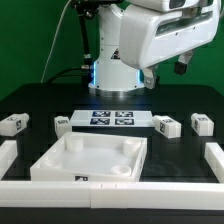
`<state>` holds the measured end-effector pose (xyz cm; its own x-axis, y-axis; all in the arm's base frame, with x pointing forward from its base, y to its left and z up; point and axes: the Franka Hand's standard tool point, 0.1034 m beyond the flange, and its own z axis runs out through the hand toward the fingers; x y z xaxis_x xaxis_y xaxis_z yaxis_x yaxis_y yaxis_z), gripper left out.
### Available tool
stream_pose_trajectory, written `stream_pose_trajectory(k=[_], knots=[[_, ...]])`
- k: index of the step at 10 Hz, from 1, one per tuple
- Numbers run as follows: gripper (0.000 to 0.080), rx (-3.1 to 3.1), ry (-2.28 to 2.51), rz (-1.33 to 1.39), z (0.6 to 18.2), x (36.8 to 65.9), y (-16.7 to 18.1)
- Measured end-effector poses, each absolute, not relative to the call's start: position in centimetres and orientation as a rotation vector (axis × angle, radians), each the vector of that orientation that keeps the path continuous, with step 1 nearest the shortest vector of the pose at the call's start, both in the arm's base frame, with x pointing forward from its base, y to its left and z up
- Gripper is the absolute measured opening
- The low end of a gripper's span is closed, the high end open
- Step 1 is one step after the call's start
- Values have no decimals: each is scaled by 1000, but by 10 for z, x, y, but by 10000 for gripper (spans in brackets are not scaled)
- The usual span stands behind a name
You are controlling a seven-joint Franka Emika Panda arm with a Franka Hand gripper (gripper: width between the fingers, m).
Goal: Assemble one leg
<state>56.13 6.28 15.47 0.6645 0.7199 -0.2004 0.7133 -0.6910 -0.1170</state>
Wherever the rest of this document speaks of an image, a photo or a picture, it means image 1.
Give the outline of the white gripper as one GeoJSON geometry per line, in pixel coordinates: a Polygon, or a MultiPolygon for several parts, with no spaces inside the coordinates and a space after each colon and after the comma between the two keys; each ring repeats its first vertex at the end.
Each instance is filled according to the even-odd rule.
{"type": "Polygon", "coordinates": [[[192,18],[186,18],[184,10],[162,13],[129,5],[121,21],[120,58],[130,67],[144,68],[144,85],[148,89],[153,89],[157,81],[157,67],[152,65],[180,54],[174,72],[184,75],[194,55],[192,49],[215,37],[219,13],[219,3],[203,7],[200,15],[192,18]]]}

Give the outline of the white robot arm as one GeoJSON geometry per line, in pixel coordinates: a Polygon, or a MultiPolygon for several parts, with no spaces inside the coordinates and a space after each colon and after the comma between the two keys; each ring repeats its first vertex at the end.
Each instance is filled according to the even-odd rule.
{"type": "Polygon", "coordinates": [[[211,42],[222,0],[72,0],[82,20],[99,17],[99,57],[89,66],[89,90],[123,97],[155,87],[156,67],[177,57],[186,72],[194,50],[211,42]]]}

